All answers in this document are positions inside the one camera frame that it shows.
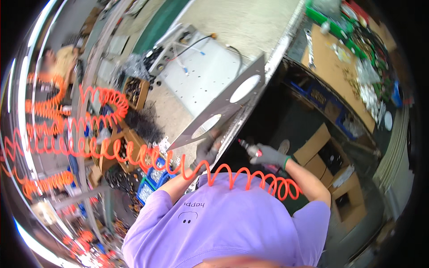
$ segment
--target circular hole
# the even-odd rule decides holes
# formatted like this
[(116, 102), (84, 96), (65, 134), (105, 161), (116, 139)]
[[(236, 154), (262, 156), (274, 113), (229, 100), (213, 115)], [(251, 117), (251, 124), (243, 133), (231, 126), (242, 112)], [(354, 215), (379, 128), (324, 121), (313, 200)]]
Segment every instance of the circular hole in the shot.
[(237, 102), (241, 100), (244, 96), (246, 96), (249, 92), (251, 92), (258, 82), (261, 80), (260, 75), (252, 75), (246, 81), (244, 81), (231, 96), (230, 103)]
[(192, 134), (191, 138), (196, 139), (196, 138), (200, 137), (202, 134), (206, 133), (207, 131), (205, 131), (202, 134), (198, 134), (199, 129), (203, 125), (205, 125), (204, 127), (206, 129), (211, 129), (220, 120), (221, 117), (222, 117), (221, 114), (212, 115), (212, 117), (210, 117), (206, 122), (202, 123), (201, 126), (195, 130), (195, 132)]

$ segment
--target gray work glove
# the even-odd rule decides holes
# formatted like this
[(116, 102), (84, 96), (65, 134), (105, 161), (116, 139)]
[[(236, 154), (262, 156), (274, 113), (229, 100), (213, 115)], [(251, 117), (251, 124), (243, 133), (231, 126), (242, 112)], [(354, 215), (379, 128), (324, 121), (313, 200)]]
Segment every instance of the gray work glove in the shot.
[(290, 158), (290, 156), (281, 154), (273, 147), (270, 147), (267, 145), (258, 143), (257, 146), (259, 147), (259, 149), (261, 149), (262, 156), (253, 157), (252, 159), (250, 159), (250, 164), (276, 165), (284, 169), (284, 166), (286, 165), (286, 161)]
[[(219, 136), (220, 131), (217, 129), (210, 130), (207, 138), (202, 141), (196, 147), (196, 158), (194, 162), (189, 166), (192, 171), (195, 170), (196, 166), (203, 160), (206, 160), (209, 165), (213, 164), (216, 160), (216, 155), (218, 154), (219, 148), (221, 147), (220, 142), (216, 142), (216, 138)], [(197, 175), (201, 175), (204, 170), (199, 170)]]

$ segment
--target metal plate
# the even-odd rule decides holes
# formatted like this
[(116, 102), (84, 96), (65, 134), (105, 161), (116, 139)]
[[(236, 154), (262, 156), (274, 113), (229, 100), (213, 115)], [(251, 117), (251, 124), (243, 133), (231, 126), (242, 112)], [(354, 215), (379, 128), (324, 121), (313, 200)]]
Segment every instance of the metal plate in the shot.
[[(253, 62), (249, 68), (247, 68), (238, 78), (232, 81), (223, 92), (221, 92), (213, 101), (211, 101), (199, 115), (188, 125), (188, 127), (177, 137), (177, 139), (171, 144), (168, 150), (172, 150), (183, 145), (196, 142), (207, 136), (207, 132), (197, 138), (192, 138), (194, 132), (202, 126), (207, 120), (212, 118), (214, 115), (221, 114), (220, 120), (215, 124), (220, 126), (225, 123), (235, 112), (237, 112), (241, 105), (246, 103), (251, 97), (256, 95), (265, 84), (265, 73), (264, 73), (265, 59), (262, 54), (255, 62)], [(254, 75), (260, 75), (259, 82), (254, 88), (243, 98), (237, 102), (230, 103), (230, 98), (237, 90), (237, 88), (243, 84), (248, 78)]]

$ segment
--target wrench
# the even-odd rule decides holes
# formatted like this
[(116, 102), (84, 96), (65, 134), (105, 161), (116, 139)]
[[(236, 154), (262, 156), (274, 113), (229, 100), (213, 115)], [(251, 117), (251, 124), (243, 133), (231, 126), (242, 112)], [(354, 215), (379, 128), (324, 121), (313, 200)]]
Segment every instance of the wrench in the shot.
[(311, 70), (316, 69), (313, 58), (313, 42), (311, 41), (311, 31), (309, 29), (304, 29), (305, 36), (307, 36), (307, 45), (308, 45), (308, 68)]

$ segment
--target cartoon face print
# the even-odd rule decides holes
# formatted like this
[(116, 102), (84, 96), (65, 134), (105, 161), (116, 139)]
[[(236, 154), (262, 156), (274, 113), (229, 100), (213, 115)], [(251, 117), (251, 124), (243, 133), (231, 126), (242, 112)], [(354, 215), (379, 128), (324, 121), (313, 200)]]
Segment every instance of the cartoon face print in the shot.
[(195, 211), (186, 211), (179, 214), (178, 219), (183, 223), (191, 223), (198, 218), (198, 213)]

